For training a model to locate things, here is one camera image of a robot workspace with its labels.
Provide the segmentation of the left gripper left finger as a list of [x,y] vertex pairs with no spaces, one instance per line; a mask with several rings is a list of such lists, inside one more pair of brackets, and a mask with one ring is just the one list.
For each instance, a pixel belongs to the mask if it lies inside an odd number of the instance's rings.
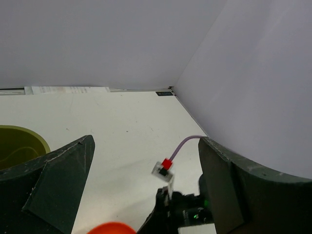
[[0,172],[2,234],[72,232],[95,152],[92,135]]

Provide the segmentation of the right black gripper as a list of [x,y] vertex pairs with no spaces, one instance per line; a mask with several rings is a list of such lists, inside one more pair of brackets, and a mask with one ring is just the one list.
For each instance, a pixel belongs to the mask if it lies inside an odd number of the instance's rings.
[[177,234],[179,228],[212,224],[208,201],[202,195],[183,195],[166,187],[159,188],[152,212],[137,231],[138,234]]

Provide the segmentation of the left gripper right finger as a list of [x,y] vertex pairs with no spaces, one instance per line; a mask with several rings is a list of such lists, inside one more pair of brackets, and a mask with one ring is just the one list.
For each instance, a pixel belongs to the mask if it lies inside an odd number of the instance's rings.
[[217,233],[311,233],[310,179],[263,166],[208,137],[198,151]]

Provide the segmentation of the orange plate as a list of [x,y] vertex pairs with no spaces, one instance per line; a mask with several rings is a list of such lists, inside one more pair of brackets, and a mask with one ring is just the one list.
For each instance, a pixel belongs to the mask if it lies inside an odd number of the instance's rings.
[[88,234],[136,234],[136,231],[122,222],[107,222],[94,227]]

